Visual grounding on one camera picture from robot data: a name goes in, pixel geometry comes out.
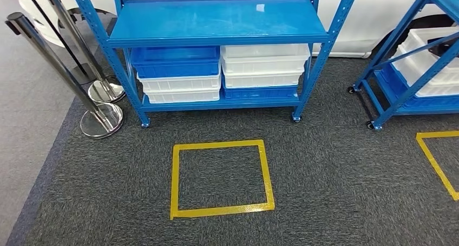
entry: blue shelf cart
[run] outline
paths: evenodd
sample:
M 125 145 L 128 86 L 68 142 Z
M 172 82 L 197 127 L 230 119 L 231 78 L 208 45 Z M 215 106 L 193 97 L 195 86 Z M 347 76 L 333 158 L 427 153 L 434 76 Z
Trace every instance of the blue shelf cart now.
M 118 19 L 107 35 L 90 0 L 76 0 L 115 75 L 140 118 L 149 126 L 147 112 L 195 109 L 294 107 L 292 119 L 301 120 L 325 61 L 354 0 L 341 0 L 326 31 L 317 15 L 319 0 L 115 0 Z M 321 43 L 312 69 L 305 64 L 304 87 L 299 97 L 152 104 L 139 98 L 130 63 L 136 47 L 191 47 L 236 44 Z M 122 48 L 126 70 L 116 54 Z
M 391 33 L 389 38 L 384 42 L 379 52 L 372 59 L 368 67 L 365 69 L 359 79 L 347 89 L 349 93 L 359 92 L 364 89 L 379 116 L 375 120 L 370 120 L 366 123 L 370 129 L 381 130 L 382 125 L 394 115 L 416 115 L 416 114 L 445 114 L 445 113 L 459 113 L 459 105 L 442 104 L 441 102 L 432 102 L 430 105 L 419 105 L 419 106 L 406 106 L 407 102 L 415 98 L 415 94 L 428 83 L 435 75 L 437 75 L 445 66 L 449 64 L 455 57 L 459 55 L 459 41 L 456 41 L 448 51 L 446 51 L 438 61 L 430 67 L 411 87 L 409 87 L 403 93 L 394 93 L 391 89 L 391 85 L 382 80 L 383 70 L 387 70 L 387 66 L 391 66 L 391 63 L 403 59 L 409 55 L 417 53 L 422 50 L 429 49 L 443 42 L 455 39 L 459 37 L 459 33 L 446 36 L 442 39 L 427 44 L 424 47 L 417 48 L 406 54 L 394 57 L 386 60 L 385 57 L 395 45 L 397 40 L 407 29 L 409 23 L 413 20 L 416 14 L 427 4 L 436 4 L 441 8 L 447 15 L 449 15 L 456 23 L 459 23 L 459 0 L 416 0 L 405 16 L 402 18 L 396 29 Z M 376 98 L 373 90 L 369 85 L 369 80 L 376 79 L 379 87 L 382 89 L 384 95 L 389 101 L 389 108 L 383 109 L 381 103 Z

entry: yellow tape square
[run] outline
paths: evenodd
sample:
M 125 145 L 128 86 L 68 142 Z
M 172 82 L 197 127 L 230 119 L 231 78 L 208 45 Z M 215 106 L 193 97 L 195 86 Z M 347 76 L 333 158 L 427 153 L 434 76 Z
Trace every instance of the yellow tape square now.
M 225 206 L 215 208 L 202 208 L 192 210 L 179 210 L 179 154 L 181 150 L 204 150 L 208 148 L 224 148 L 224 147 L 244 147 L 258 146 L 260 154 L 261 173 L 263 174 L 263 183 L 265 185 L 266 203 L 247 204 L 237 206 Z M 234 213 L 244 212 L 259 212 L 274 210 L 274 195 L 271 186 L 270 172 L 268 169 L 268 161 L 266 159 L 265 144 L 263 140 L 242 140 L 242 141 L 227 141 L 214 143 L 196 143 L 196 144 L 177 144 L 174 145 L 172 155 L 172 184 L 171 184 L 171 220 L 174 217 L 202 217 L 214 215 L 229 215 Z
M 448 190 L 449 194 L 453 197 L 454 200 L 459 199 L 459 193 L 451 185 L 451 182 L 448 180 L 446 175 L 444 174 L 443 170 L 440 168 L 439 164 L 434 158 L 434 155 L 430 152 L 427 148 L 423 139 L 426 138 L 450 138 L 450 137 L 459 137 L 459 131 L 443 131 L 443 132 L 419 132 L 416 134 L 416 140 L 419 143 L 422 151 L 424 152 L 425 156 L 429 160 L 430 164 L 434 168 L 437 175 L 443 182 L 443 185 Z

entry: plastic storage bin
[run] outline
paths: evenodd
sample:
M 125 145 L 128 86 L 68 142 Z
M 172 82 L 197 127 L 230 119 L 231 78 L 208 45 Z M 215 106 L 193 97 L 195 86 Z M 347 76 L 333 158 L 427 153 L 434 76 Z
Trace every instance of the plastic storage bin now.
M 401 72 L 399 72 L 392 64 L 387 64 L 380 73 L 384 81 L 392 89 L 396 99 L 398 99 L 409 88 Z M 403 107 L 441 107 L 451 105 L 459 105 L 459 95 L 433 97 L 418 97 L 415 95 L 405 102 Z
M 307 44 L 301 44 L 292 48 L 295 55 L 276 55 L 273 54 L 277 45 L 261 46 L 236 46 L 234 50 L 239 50 L 237 55 L 233 47 L 225 46 L 221 48 L 223 58 L 223 68 L 226 75 L 231 74 L 252 74 L 270 72 L 299 72 L 304 70 L 304 63 L 310 57 Z
M 226 58 L 296 56 L 304 55 L 307 44 L 253 44 L 244 46 L 221 46 Z
M 224 71 L 226 88 L 250 88 L 298 85 L 304 70 L 293 72 L 227 74 Z
M 253 87 L 253 88 L 226 88 L 223 80 L 225 99 L 246 100 L 246 99 L 274 99 L 298 97 L 297 85 L 275 86 L 275 87 Z
M 131 64 L 140 78 L 218 74 L 220 47 L 133 48 Z
M 217 101 L 220 99 L 221 75 L 218 86 L 204 89 L 161 90 L 145 92 L 150 103 Z
M 449 36 L 458 31 L 459 27 L 411 29 L 406 40 L 398 47 L 396 56 L 401 54 L 402 51 L 409 52 L 425 46 L 429 39 Z M 438 60 L 438 56 L 428 50 L 415 53 L 409 58 L 416 65 L 416 69 L 406 71 L 400 69 L 408 66 L 404 65 L 406 63 L 405 59 L 395 62 L 394 65 L 400 70 L 410 86 Z M 430 80 L 430 83 L 435 85 L 459 84 L 459 58 L 453 59 L 449 65 Z
M 139 79 L 139 81 L 142 83 L 144 92 L 162 90 L 212 89 L 220 86 L 220 65 L 218 65 L 218 68 L 219 70 L 217 75 L 162 78 L 141 78 L 137 76 L 137 79 Z
M 397 48 L 397 52 L 395 53 L 395 56 L 398 56 L 404 53 L 406 53 L 406 50 L 404 50 L 403 46 L 400 45 Z M 394 64 L 395 69 L 403 75 L 404 79 L 406 79 L 406 83 L 408 84 L 408 86 L 412 86 L 413 83 L 416 82 L 416 80 L 419 79 L 419 77 L 426 72 L 425 69 L 420 68 L 420 66 L 422 65 L 418 63 L 418 61 L 415 62 L 413 60 L 413 57 L 411 56 L 408 56 L 404 59 L 396 61 L 393 64 Z M 432 80 L 430 80 L 426 85 L 424 85 L 416 93 L 416 96 L 429 97 L 429 96 L 444 96 L 444 95 L 459 94 L 459 81 L 456 81 L 456 82 L 434 81 L 435 77 Z

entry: metal pole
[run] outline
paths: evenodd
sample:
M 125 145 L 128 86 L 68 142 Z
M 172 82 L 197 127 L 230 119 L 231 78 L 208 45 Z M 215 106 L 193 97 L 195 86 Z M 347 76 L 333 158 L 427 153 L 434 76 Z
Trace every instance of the metal pole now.
M 124 89 L 114 77 L 106 77 L 96 58 L 86 45 L 83 36 L 78 31 L 74 21 L 63 6 L 61 0 L 48 0 L 60 21 L 70 32 L 70 37 L 75 42 L 78 50 L 88 61 L 89 68 L 96 76 L 97 80 L 89 87 L 88 93 L 95 102 L 116 102 L 124 97 Z
M 40 7 L 40 5 L 38 4 L 37 0 L 31 0 L 33 2 L 33 4 L 35 5 L 35 7 L 39 10 L 40 14 L 42 14 L 43 18 L 46 20 L 46 22 L 49 24 L 49 27 L 51 27 L 51 29 L 53 30 L 54 34 L 56 34 L 57 38 L 59 38 L 59 40 L 62 42 L 62 44 L 64 45 L 65 49 L 67 50 L 67 52 L 69 53 L 69 55 L 72 57 L 72 59 L 75 61 L 76 63 L 76 67 L 74 69 L 72 69 L 72 74 L 73 76 L 75 76 L 75 78 L 78 79 L 78 82 L 81 84 L 81 85 L 85 85 L 87 83 L 90 83 L 94 80 L 96 80 L 96 76 L 91 73 L 90 71 L 90 68 L 88 66 L 87 63 L 83 63 L 81 64 L 78 59 L 76 58 L 75 54 L 73 53 L 73 51 L 70 49 L 70 47 L 67 45 L 67 43 L 65 42 L 64 38 L 61 36 L 61 34 L 59 34 L 59 31 L 56 29 L 56 27 L 53 25 L 53 23 L 51 22 L 51 20 L 49 19 L 48 15 L 43 11 L 43 9 Z
M 42 55 L 86 106 L 88 111 L 80 122 L 85 135 L 91 138 L 104 138 L 121 127 L 123 119 L 121 108 L 110 103 L 95 104 L 24 14 L 11 13 L 5 23 L 16 35 L 22 35 Z

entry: white vehicle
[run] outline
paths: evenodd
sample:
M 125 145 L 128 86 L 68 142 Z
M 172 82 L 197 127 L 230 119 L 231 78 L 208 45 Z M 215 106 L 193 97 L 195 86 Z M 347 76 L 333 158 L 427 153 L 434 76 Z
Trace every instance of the white vehicle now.
M 58 17 L 47 0 L 37 0 L 54 26 Z M 75 0 L 61 0 L 71 14 L 78 14 Z M 102 14 L 116 15 L 114 0 L 91 0 L 94 8 Z M 330 26 L 340 0 L 320 0 L 319 17 L 324 27 Z M 387 36 L 402 19 L 414 0 L 356 0 L 346 19 L 331 56 L 363 57 L 371 55 L 381 40 Z M 47 25 L 43 16 L 31 0 L 19 0 L 21 7 L 34 19 L 35 27 L 50 42 L 62 46 L 57 36 Z M 413 20 L 410 28 L 449 27 L 453 21 L 437 6 L 427 5 Z

